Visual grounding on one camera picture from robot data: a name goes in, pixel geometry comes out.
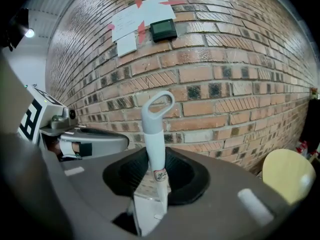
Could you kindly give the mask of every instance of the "paper note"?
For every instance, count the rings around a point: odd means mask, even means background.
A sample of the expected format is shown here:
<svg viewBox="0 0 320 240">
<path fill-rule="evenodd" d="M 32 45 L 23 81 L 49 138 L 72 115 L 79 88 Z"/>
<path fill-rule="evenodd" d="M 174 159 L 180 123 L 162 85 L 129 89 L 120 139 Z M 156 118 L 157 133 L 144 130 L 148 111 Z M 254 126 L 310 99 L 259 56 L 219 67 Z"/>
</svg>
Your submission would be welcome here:
<svg viewBox="0 0 320 240">
<path fill-rule="evenodd" d="M 118 12 L 112 16 L 112 41 L 116 41 L 129 33 L 136 31 L 141 22 L 148 26 L 151 23 L 175 19 L 175 13 L 170 4 L 161 4 L 168 0 L 144 0 Z"/>
<path fill-rule="evenodd" d="M 135 33 L 132 32 L 125 37 L 120 38 L 116 42 L 116 49 L 119 57 L 137 50 Z"/>
<path fill-rule="evenodd" d="M 140 9 L 134 4 L 112 16 L 112 24 L 114 25 L 112 42 L 138 29 L 143 17 L 141 13 L 138 13 L 138 10 Z"/>
<path fill-rule="evenodd" d="M 144 25 L 148 26 L 151 23 L 175 19 L 176 15 L 170 4 L 161 4 L 168 0 L 145 0 L 142 3 Z"/>
</svg>

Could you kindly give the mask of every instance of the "white wall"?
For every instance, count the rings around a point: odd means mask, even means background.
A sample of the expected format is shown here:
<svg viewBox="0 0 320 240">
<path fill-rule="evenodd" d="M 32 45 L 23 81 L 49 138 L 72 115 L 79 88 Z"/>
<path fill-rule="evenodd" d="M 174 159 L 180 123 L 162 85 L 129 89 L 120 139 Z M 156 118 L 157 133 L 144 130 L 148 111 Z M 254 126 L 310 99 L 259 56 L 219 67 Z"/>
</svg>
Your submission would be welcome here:
<svg viewBox="0 0 320 240">
<path fill-rule="evenodd" d="M 45 91 L 47 49 L 39 45 L 27 45 L 25 39 L 12 52 L 6 47 L 2 53 L 24 85 L 37 84 L 38 89 Z"/>
</svg>

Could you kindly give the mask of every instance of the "brick wall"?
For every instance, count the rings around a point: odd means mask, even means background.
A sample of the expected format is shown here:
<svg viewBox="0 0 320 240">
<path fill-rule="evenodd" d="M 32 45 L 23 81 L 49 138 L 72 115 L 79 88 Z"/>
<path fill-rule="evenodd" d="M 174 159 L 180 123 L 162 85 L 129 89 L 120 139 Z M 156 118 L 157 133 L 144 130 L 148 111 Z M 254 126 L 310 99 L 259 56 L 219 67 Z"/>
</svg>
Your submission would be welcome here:
<svg viewBox="0 0 320 240">
<path fill-rule="evenodd" d="M 106 26 L 135 0 L 75 0 L 49 48 L 47 90 L 83 125 L 126 134 L 129 148 L 144 146 L 141 106 L 160 90 L 176 99 L 163 120 L 168 146 L 245 168 L 292 147 L 317 79 L 296 22 L 276 0 L 181 1 L 176 40 L 155 44 L 147 31 L 119 58 Z"/>
</svg>

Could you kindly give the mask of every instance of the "red object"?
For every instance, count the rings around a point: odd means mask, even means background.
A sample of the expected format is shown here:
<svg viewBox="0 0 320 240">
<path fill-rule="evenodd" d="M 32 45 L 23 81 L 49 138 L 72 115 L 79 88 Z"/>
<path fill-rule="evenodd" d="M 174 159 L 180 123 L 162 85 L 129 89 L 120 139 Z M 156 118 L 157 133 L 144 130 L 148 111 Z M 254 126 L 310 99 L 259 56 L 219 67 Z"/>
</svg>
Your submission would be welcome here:
<svg viewBox="0 0 320 240">
<path fill-rule="evenodd" d="M 146 38 L 146 28 L 145 28 L 145 21 L 142 21 L 141 24 L 138 26 L 138 40 L 139 44 L 141 44 Z"/>
<path fill-rule="evenodd" d="M 135 0 L 136 6 L 138 6 L 138 8 L 140 8 L 140 6 L 142 5 L 142 0 Z"/>
<path fill-rule="evenodd" d="M 110 29 L 110 30 L 114 30 L 115 29 L 115 25 L 113 25 L 112 23 L 108 24 L 106 27 L 108 29 Z"/>
<path fill-rule="evenodd" d="M 187 1 L 185 0 L 170 0 L 168 2 L 159 2 L 159 4 L 162 4 L 162 5 L 181 5 L 181 4 L 186 4 Z"/>
</svg>

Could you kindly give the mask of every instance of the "display screen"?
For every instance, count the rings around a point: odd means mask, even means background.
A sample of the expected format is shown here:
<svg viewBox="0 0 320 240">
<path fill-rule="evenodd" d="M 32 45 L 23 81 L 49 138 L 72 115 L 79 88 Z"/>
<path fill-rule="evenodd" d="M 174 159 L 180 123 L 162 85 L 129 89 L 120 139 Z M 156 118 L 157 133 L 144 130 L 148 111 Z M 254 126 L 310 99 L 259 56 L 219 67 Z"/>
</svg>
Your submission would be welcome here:
<svg viewBox="0 0 320 240">
<path fill-rule="evenodd" d="M 171 31 L 171 30 L 172 30 L 172 27 L 171 27 L 170 21 L 161 22 L 159 24 L 153 25 L 153 32 L 155 34 L 158 34 L 161 32 L 167 32 L 167 31 Z"/>
</svg>

